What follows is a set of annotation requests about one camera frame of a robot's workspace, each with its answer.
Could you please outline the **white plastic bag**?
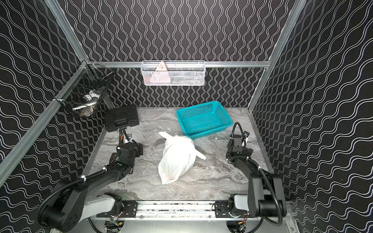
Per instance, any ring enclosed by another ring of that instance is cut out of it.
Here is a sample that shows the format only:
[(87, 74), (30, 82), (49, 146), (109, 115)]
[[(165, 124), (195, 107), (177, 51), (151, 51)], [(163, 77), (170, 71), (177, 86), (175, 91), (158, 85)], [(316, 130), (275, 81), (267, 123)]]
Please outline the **white plastic bag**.
[(166, 132), (160, 132), (159, 135), (166, 140), (162, 159), (158, 165), (158, 173), (163, 185), (177, 181), (193, 167), (197, 157), (206, 160), (206, 156), (195, 148), (190, 137), (171, 136)]

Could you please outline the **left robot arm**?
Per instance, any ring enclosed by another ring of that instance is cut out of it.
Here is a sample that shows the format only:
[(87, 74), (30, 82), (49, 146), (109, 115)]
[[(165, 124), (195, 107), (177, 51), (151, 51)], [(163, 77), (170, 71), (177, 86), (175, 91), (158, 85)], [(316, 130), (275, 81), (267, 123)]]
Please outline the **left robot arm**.
[(135, 159), (143, 155), (143, 145), (124, 143), (112, 154), (109, 164), (99, 172), (81, 177), (69, 183), (61, 182), (37, 210), (37, 223), (41, 228), (72, 230), (83, 217), (86, 197), (110, 183), (117, 182), (133, 173)]

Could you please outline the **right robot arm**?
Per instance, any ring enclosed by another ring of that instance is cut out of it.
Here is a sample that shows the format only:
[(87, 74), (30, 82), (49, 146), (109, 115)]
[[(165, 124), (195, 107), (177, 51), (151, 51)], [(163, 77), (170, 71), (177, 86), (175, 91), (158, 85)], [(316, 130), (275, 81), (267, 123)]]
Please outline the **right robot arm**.
[(248, 180), (247, 194), (233, 194), (229, 198), (232, 216), (260, 217), (272, 225), (281, 226), (287, 215), (281, 178), (265, 171), (251, 158), (252, 149), (244, 146), (243, 136), (232, 135), (227, 145), (227, 162), (240, 170)]

